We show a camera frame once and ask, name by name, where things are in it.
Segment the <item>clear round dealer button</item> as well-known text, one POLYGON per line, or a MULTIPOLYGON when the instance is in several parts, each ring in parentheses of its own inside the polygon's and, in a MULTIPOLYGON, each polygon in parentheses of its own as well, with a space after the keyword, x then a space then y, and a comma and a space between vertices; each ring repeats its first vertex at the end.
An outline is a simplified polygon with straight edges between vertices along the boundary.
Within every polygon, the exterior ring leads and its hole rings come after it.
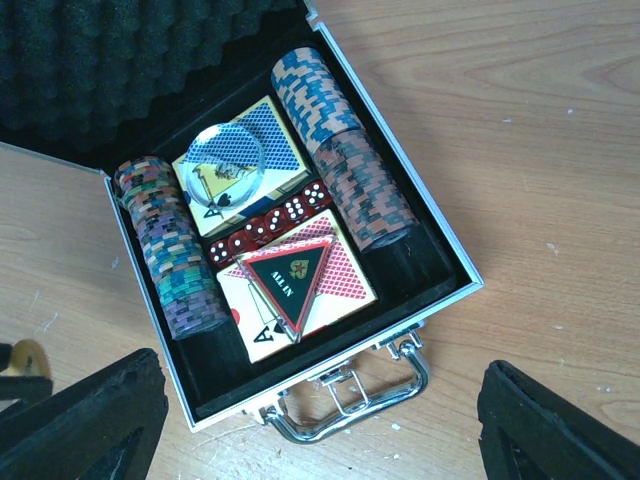
POLYGON ((260 187, 265 170, 261 143, 235 122, 200 132, 178 166, 191 199, 217 211, 246 204, 260 187))

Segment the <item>yellow blind button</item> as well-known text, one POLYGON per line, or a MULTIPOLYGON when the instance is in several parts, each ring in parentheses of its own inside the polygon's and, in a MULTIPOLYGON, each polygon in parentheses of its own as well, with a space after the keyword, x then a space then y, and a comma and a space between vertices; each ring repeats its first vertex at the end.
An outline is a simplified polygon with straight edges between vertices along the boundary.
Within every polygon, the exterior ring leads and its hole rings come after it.
POLYGON ((23 339, 13 345, 5 373, 9 376, 52 378, 48 356, 33 339, 23 339))

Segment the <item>blue playing card deck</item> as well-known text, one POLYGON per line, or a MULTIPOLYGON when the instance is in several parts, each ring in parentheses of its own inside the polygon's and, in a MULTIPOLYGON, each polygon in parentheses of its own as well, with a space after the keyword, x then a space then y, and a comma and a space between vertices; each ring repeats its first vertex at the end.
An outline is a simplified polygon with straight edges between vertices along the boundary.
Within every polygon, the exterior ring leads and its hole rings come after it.
POLYGON ((203 237, 251 217, 311 175, 268 96, 200 132, 172 166, 203 237))

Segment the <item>red playing card deck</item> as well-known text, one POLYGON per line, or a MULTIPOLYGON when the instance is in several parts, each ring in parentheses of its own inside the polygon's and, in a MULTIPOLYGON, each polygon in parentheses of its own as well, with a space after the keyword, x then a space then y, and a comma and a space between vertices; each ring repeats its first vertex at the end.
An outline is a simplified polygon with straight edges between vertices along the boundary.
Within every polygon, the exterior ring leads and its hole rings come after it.
POLYGON ((242 254, 217 280, 253 364, 378 299, 330 210, 242 254))

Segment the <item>silver aluminium poker case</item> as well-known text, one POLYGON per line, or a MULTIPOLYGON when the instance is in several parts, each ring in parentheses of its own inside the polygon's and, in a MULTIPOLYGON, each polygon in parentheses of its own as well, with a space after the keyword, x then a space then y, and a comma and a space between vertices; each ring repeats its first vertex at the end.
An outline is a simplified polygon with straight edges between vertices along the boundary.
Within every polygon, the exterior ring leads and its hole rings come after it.
POLYGON ((90 169, 193 431, 318 442, 428 385, 481 277, 307 1, 5 1, 1 139, 90 169))

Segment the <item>black triangular dealer token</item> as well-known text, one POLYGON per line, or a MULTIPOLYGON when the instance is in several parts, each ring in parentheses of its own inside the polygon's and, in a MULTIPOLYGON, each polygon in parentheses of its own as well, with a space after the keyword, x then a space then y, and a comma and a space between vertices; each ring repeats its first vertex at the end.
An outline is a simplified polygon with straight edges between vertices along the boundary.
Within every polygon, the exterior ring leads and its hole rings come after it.
POLYGON ((274 311, 292 343, 299 343, 303 336, 335 241, 334 235, 323 235, 243 254, 238 259, 242 273, 274 311))

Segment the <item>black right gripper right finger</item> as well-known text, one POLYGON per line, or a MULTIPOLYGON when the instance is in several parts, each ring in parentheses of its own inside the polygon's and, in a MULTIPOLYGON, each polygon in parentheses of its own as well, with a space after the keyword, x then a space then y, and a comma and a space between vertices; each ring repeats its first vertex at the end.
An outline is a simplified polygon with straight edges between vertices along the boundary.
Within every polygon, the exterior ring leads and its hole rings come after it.
POLYGON ((637 479, 639 445, 505 360, 491 362, 477 400, 489 479, 637 479))

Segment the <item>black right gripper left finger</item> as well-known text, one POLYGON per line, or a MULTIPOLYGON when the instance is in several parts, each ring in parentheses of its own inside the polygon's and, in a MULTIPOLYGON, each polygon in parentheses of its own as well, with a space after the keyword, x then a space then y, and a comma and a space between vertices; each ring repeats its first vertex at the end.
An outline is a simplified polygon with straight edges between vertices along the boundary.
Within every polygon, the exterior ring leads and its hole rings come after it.
POLYGON ((139 349, 13 415, 4 479, 144 479, 168 414, 156 352, 139 349))

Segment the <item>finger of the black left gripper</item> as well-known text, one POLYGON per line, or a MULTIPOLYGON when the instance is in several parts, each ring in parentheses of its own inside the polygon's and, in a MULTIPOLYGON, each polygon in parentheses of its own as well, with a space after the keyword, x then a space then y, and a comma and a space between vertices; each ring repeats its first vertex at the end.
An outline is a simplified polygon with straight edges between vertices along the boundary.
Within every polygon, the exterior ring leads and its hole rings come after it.
POLYGON ((14 344, 1 344, 1 414, 13 415, 52 395, 53 380, 5 373, 14 344))

